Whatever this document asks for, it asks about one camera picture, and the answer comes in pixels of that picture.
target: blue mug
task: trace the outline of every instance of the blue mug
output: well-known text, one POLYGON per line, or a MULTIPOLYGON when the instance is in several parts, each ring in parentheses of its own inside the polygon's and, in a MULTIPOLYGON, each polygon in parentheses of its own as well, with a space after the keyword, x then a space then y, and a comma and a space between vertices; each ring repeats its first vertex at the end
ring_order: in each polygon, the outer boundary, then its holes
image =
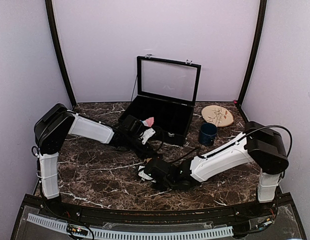
POLYGON ((213 146, 217 135, 217 126, 213 123, 204 123, 200 126, 198 141, 204 146, 213 146))

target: black box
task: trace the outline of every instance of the black box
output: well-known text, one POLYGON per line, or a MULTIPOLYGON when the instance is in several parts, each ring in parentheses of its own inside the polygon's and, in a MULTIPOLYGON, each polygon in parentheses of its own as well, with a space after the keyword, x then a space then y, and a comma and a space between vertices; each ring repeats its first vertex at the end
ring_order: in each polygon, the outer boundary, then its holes
POLYGON ((193 118, 201 65, 154 57, 137 57, 137 97, 119 117, 145 120, 164 131, 164 142, 183 146, 193 118))

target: dark brown marble surface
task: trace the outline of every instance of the dark brown marble surface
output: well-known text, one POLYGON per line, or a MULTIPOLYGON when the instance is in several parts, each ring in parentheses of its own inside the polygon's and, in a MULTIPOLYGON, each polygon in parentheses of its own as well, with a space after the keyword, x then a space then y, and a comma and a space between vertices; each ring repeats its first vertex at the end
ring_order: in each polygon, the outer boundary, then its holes
MULTIPOLYGON (((80 103, 75 111, 114 125, 129 102, 80 103)), ((159 153, 172 161, 199 146, 198 131, 205 121, 201 110, 208 105, 227 108, 234 123, 218 128, 214 146, 201 146, 207 153, 231 140, 244 129, 244 121, 232 102, 197 102, 184 147, 164 143, 159 153)), ((188 191, 159 192, 138 177, 143 164, 133 152, 118 152, 100 142, 68 136, 59 153, 59 189, 63 202, 118 210, 191 210, 228 206, 255 200, 259 167, 243 164, 219 173, 188 191)))

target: box lid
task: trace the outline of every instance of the box lid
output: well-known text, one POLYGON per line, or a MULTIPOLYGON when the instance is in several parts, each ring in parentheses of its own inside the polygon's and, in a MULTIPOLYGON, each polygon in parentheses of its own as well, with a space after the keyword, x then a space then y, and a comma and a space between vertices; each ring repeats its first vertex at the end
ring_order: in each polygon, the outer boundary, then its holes
POLYGON ((138 95, 194 106, 201 65, 149 56, 137 57, 138 95))

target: beige plate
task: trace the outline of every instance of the beige plate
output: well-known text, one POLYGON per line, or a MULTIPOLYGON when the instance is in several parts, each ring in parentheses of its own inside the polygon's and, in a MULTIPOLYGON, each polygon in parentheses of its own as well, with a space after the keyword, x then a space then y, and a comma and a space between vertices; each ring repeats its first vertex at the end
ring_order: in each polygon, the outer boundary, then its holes
POLYGON ((234 122, 233 115, 222 106, 206 106, 202 109, 201 115, 206 122, 215 124, 217 127, 226 127, 234 122))

